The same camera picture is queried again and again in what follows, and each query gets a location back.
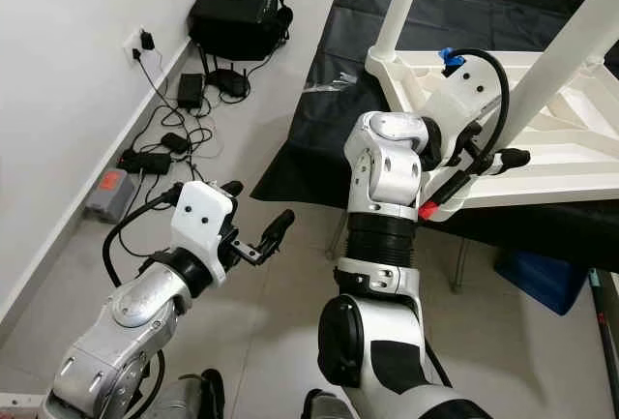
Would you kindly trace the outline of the grey box red label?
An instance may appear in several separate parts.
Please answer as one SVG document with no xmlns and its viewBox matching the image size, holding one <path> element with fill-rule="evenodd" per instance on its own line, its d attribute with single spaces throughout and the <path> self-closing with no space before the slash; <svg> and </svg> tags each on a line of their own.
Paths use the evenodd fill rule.
<svg viewBox="0 0 619 419">
<path fill-rule="evenodd" d="M 124 168 L 108 168 L 84 203 L 85 216 L 105 224 L 118 224 L 127 215 L 136 189 L 133 176 Z"/>
</svg>

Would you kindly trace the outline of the black floor rod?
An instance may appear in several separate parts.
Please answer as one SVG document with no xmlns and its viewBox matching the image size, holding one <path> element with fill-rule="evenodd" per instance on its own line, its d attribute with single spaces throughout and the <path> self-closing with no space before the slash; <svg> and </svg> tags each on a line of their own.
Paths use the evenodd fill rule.
<svg viewBox="0 0 619 419">
<path fill-rule="evenodd" d="M 603 352 L 607 361 L 619 366 L 619 285 L 616 285 L 613 273 L 600 268 L 591 269 L 589 279 L 594 309 L 600 322 Z"/>
</svg>

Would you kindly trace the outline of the blue plastic crate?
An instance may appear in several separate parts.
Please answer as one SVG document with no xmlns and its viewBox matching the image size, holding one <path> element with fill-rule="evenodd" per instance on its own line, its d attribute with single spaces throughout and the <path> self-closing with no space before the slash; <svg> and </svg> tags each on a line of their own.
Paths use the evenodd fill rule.
<svg viewBox="0 0 619 419">
<path fill-rule="evenodd" d="M 524 251 L 500 252 L 492 269 L 555 314 L 571 311 L 589 274 L 569 261 Z"/>
</svg>

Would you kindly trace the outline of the clear tape strip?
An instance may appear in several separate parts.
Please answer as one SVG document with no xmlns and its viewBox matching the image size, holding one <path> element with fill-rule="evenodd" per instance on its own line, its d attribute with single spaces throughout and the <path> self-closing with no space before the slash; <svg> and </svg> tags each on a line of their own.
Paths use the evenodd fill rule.
<svg viewBox="0 0 619 419">
<path fill-rule="evenodd" d="M 349 91 L 350 88 L 357 86 L 357 81 L 349 81 L 349 79 L 336 78 L 326 83 L 310 84 L 304 88 L 304 93 L 333 93 Z"/>
</svg>

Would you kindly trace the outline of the robot right leg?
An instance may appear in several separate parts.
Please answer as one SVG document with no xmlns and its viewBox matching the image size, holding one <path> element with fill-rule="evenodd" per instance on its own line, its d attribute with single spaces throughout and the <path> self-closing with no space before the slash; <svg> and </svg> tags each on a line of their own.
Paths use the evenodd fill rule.
<svg viewBox="0 0 619 419">
<path fill-rule="evenodd" d="M 336 394 L 319 389 L 308 391 L 298 419 L 355 419 L 352 409 Z"/>
</svg>

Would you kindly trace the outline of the black power strip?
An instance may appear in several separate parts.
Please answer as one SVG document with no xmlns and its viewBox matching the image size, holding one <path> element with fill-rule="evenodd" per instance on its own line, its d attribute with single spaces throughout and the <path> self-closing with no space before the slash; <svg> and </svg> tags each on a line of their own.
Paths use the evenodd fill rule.
<svg viewBox="0 0 619 419">
<path fill-rule="evenodd" d="M 167 175 L 171 166 L 171 155 L 167 153 L 134 152 L 133 150 L 125 150 L 116 164 L 116 167 L 129 174 L 150 175 Z"/>
</svg>

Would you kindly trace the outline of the black table cloth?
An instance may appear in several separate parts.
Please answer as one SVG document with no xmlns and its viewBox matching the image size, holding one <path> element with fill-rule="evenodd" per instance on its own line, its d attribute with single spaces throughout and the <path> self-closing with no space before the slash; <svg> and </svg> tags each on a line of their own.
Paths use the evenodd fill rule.
<svg viewBox="0 0 619 419">
<path fill-rule="evenodd" d="M 443 47 L 541 51 L 582 0 L 415 0 L 399 50 Z M 379 83 L 364 70 L 390 0 L 333 0 L 306 86 L 343 78 L 349 91 L 302 93 L 290 131 L 253 197 L 343 207 L 349 165 L 343 145 L 360 114 L 383 110 Z M 619 245 L 619 199 L 468 208 L 438 230 L 492 246 Z"/>
</svg>

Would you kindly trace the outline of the black carry bag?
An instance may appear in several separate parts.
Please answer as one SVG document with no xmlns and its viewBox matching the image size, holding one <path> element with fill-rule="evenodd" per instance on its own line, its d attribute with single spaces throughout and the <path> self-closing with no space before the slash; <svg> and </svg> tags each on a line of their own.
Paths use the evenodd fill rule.
<svg viewBox="0 0 619 419">
<path fill-rule="evenodd" d="M 189 38 L 208 55 L 262 61 L 286 42 L 293 17 L 284 0 L 195 0 Z"/>
</svg>

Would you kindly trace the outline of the white plastic table top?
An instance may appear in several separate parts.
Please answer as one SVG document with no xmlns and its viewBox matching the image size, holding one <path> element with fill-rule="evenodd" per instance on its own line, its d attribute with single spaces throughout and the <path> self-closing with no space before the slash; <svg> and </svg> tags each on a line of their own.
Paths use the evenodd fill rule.
<svg viewBox="0 0 619 419">
<path fill-rule="evenodd" d="M 391 62 L 370 53 L 366 59 L 367 73 L 377 78 L 394 112 L 417 114 L 443 70 L 436 51 L 397 51 Z M 479 119 L 483 135 L 492 131 L 496 114 L 498 106 Z M 430 221 L 446 221 L 461 208 L 619 199 L 619 78 L 605 65 L 580 67 L 508 146 L 530 152 L 530 163 L 473 177 L 451 199 L 435 199 L 439 207 Z M 457 171 L 450 164 L 424 168 L 421 200 Z"/>
</svg>

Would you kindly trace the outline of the robot left leg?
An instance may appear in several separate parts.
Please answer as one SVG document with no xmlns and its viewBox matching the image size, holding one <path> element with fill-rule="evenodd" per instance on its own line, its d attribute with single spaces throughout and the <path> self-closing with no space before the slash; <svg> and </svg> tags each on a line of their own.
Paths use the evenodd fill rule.
<svg viewBox="0 0 619 419">
<path fill-rule="evenodd" d="M 220 371 L 183 374 L 164 385 L 143 419 L 222 419 L 224 397 Z"/>
</svg>

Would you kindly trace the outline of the small black power adapter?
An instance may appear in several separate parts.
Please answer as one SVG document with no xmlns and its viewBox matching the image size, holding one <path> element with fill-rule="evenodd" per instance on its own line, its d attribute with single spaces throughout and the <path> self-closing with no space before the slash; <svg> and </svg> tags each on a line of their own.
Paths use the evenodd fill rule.
<svg viewBox="0 0 619 419">
<path fill-rule="evenodd" d="M 189 152 L 192 148 L 191 142 L 186 137 L 174 133 L 166 133 L 166 135 L 161 136 L 160 145 L 174 154 L 183 154 Z"/>
</svg>

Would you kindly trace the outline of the robot leg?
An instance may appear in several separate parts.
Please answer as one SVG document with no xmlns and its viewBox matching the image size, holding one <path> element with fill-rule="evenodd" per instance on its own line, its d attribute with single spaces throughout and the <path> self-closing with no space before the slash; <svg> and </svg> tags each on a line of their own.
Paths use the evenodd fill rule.
<svg viewBox="0 0 619 419">
<path fill-rule="evenodd" d="M 336 394 L 319 389 L 308 391 L 298 419 L 355 419 L 352 409 Z"/>
<path fill-rule="evenodd" d="M 183 374 L 164 385 L 143 419 L 222 419 L 224 397 L 220 371 Z"/>
</svg>

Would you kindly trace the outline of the white floor frame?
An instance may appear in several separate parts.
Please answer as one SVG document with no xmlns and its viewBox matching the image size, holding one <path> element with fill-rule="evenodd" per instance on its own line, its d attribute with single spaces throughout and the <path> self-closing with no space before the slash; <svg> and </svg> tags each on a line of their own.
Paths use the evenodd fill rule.
<svg viewBox="0 0 619 419">
<path fill-rule="evenodd" d="M 34 414 L 43 410 L 44 394 L 0 393 L 0 409 L 3 414 Z"/>
</svg>

